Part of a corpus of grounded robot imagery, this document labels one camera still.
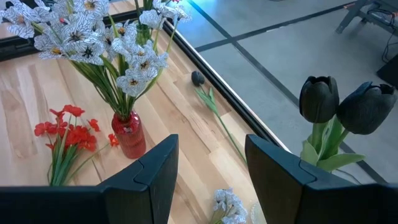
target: wooden surface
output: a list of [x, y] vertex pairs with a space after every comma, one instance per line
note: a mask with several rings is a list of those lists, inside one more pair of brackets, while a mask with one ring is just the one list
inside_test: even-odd
[[[127, 3], [118, 4], [128, 10], [126, 6], [132, 5]], [[111, 10], [119, 12], [115, 6]], [[168, 41], [168, 35], [161, 32], [161, 52]], [[169, 134], [179, 136], [178, 177], [169, 223], [207, 223], [213, 213], [214, 190], [228, 187], [250, 212], [257, 197], [248, 170], [217, 118], [194, 91], [190, 74], [197, 68], [176, 45], [172, 49], [168, 69], [134, 105], [143, 122], [148, 150]], [[35, 137], [33, 129], [39, 122], [55, 122], [50, 108], [60, 110], [73, 104], [86, 110], [78, 122], [97, 119], [101, 128], [96, 133], [97, 148], [104, 146], [112, 133], [112, 109], [66, 60], [29, 55], [1, 62], [0, 97], [0, 185], [47, 185], [51, 152], [44, 145], [48, 140]], [[217, 91], [215, 97], [222, 119], [243, 152], [245, 135], [252, 131]], [[86, 152], [80, 161], [89, 155]], [[118, 147], [105, 149], [70, 185], [96, 185], [132, 162]]]

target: floor stripe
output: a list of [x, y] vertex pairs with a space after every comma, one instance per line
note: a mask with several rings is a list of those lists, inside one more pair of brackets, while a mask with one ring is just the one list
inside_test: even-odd
[[[189, 2], [193, 8], [195, 8], [214, 28], [216, 28], [218, 30], [218, 32], [220, 32], [224, 37], [227, 38], [227, 42], [225, 40], [221, 40], [221, 41], [217, 41], [211, 44], [207, 44], [207, 45], [203, 45], [200, 47], [197, 47], [196, 49], [199, 50], [204, 50], [204, 49], [210, 49], [211, 46], [220, 46], [220, 45], [224, 45], [224, 44], [233, 44], [234, 47], [242, 54], [242, 56], [248, 61], [250, 62], [254, 67], [256, 67], [258, 69], [259, 72], [261, 72], [264, 77], [266, 79], [268, 79], [273, 85], [275, 85], [292, 103], [294, 103], [297, 107], [299, 107], [299, 99], [288, 89], [286, 88], [286, 86], [284, 86], [275, 76], [273, 76], [273, 74], [271, 74], [264, 66], [261, 65], [261, 63], [259, 61], [256, 60], [256, 58], [254, 58], [244, 47], [242, 47], [237, 41], [244, 39], [244, 38], [248, 38], [254, 35], [258, 35], [261, 34], [263, 32], [267, 32], [270, 31], [271, 28], [272, 29], [276, 29], [282, 26], [287, 26], [296, 22], [300, 22], [300, 21], [304, 21], [306, 19], [311, 19], [313, 17], [316, 16], [320, 16], [320, 15], [324, 15], [326, 13], [329, 12], [333, 12], [339, 9], [344, 8], [345, 5], [340, 5], [340, 6], [336, 6], [333, 7], [331, 9], [327, 9], [321, 12], [317, 12], [308, 16], [304, 16], [298, 19], [294, 19], [288, 22], [283, 22], [280, 24], [277, 24], [274, 26], [270, 27], [266, 27], [263, 29], [259, 29], [259, 30], [255, 30], [252, 32], [249, 32], [247, 34], [242, 34], [242, 35], [238, 35], [236, 37], [232, 37], [226, 30], [224, 30], [213, 18], [211, 18], [202, 8], [200, 8], [196, 3], [194, 3], [192, 0], [187, 0], [187, 2]], [[355, 153], [352, 148], [350, 148], [347, 144], [345, 144], [344, 142], [341, 144], [340, 146], [341, 150], [344, 151], [345, 153]], [[365, 161], [361, 161], [361, 162], [357, 162], [357, 165], [360, 166], [360, 168], [362, 168], [363, 171], [365, 171], [365, 173], [367, 173], [374, 181], [376, 181], [377, 183], [380, 184], [385, 184], [387, 183], [387, 181], [381, 177], [367, 162]]]
[[[285, 26], [289, 26], [289, 25], [292, 25], [292, 24], [296, 24], [296, 23], [298, 23], [298, 22], [302, 22], [302, 21], [306, 21], [306, 20], [308, 20], [308, 19], [312, 19], [312, 18], [314, 18], [314, 17], [318, 17], [318, 16], [322, 16], [322, 15], [325, 15], [325, 14], [328, 14], [328, 13], [331, 13], [331, 12], [334, 12], [334, 11], [337, 11], [337, 10], [340, 10], [340, 9], [343, 9], [345, 6], [347, 6], [347, 5], [349, 5], [349, 4], [352, 4], [353, 2], [350, 2], [350, 3], [346, 3], [346, 4], [342, 4], [342, 5], [340, 5], [340, 6], [336, 6], [336, 7], [333, 7], [333, 8], [330, 8], [330, 9], [326, 9], [326, 10], [323, 10], [323, 11], [320, 11], [320, 12], [316, 12], [316, 13], [313, 13], [313, 14], [310, 14], [310, 15], [307, 15], [307, 16], [303, 16], [303, 17], [299, 17], [299, 18], [297, 18], [297, 19], [292, 19], [292, 20], [289, 20], [289, 21], [286, 21], [286, 22], [281, 22], [281, 23], [278, 23], [278, 24], [275, 24], [275, 25], [272, 25], [272, 26], [269, 26], [269, 27], [265, 27], [265, 28], [261, 28], [261, 29], [258, 29], [258, 30], [254, 30], [254, 31], [250, 31], [250, 32], [247, 32], [247, 33], [245, 33], [245, 34], [240, 34], [240, 35], [237, 35], [237, 36], [234, 36], [234, 37], [232, 37], [232, 38], [228, 38], [228, 36], [230, 36], [228, 33], [226, 33], [227, 35], [224, 35], [224, 33], [222, 33], [225, 37], [227, 37], [227, 39], [226, 40], [219, 40], [219, 41], [216, 41], [216, 42], [212, 42], [212, 43], [210, 43], [210, 44], [205, 44], [205, 45], [202, 45], [202, 46], [199, 46], [199, 47], [197, 47], [197, 48], [195, 48], [195, 50], [197, 50], [197, 52], [202, 52], [202, 51], [205, 51], [205, 50], [209, 50], [209, 49], [212, 49], [212, 48], [215, 48], [215, 47], [219, 47], [219, 46], [222, 46], [222, 45], [224, 45], [224, 44], [230, 44], [230, 43], [232, 43], [233, 41], [239, 41], [239, 40], [243, 40], [243, 39], [246, 39], [246, 38], [248, 38], [248, 37], [252, 37], [252, 36], [255, 36], [255, 35], [259, 35], [259, 34], [262, 34], [262, 33], [265, 33], [265, 32], [268, 32], [268, 31], [270, 31], [270, 30], [274, 30], [274, 29], [278, 29], [278, 28], [281, 28], [281, 27], [285, 27]], [[211, 25], [213, 25], [214, 27], [216, 27], [216, 26], [220, 26], [220, 25], [218, 25], [217, 24], [217, 22], [215, 22], [209, 15], [207, 15], [213, 22], [210, 22], [211, 23]]]

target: glass vase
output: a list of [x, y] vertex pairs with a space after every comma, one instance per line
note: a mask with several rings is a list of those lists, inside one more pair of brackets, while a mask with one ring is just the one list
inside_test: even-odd
[[136, 44], [143, 46], [150, 39], [150, 28], [147, 25], [137, 25]]
[[134, 110], [131, 111], [130, 116], [125, 121], [119, 119], [117, 114], [114, 114], [112, 128], [127, 158], [137, 159], [145, 154], [144, 131], [142, 130], [141, 119]]

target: small black object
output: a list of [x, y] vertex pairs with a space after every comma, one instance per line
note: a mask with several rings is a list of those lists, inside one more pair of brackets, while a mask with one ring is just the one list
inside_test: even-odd
[[205, 77], [199, 71], [193, 71], [191, 79], [195, 86], [200, 86], [205, 83]]
[[253, 134], [250, 178], [268, 224], [398, 223], [398, 185], [354, 185]]
[[0, 187], [1, 223], [164, 224], [178, 167], [178, 135], [97, 186]]

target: chair leg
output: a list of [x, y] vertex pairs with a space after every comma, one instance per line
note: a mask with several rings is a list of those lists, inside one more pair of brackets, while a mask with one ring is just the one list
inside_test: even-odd
[[358, 12], [361, 8], [366, 4], [368, 0], [358, 0], [355, 2], [355, 5], [349, 9], [347, 15], [344, 17], [343, 21], [340, 22], [340, 25], [336, 29], [336, 33], [341, 34], [343, 30], [350, 24], [350, 22], [358, 15]]

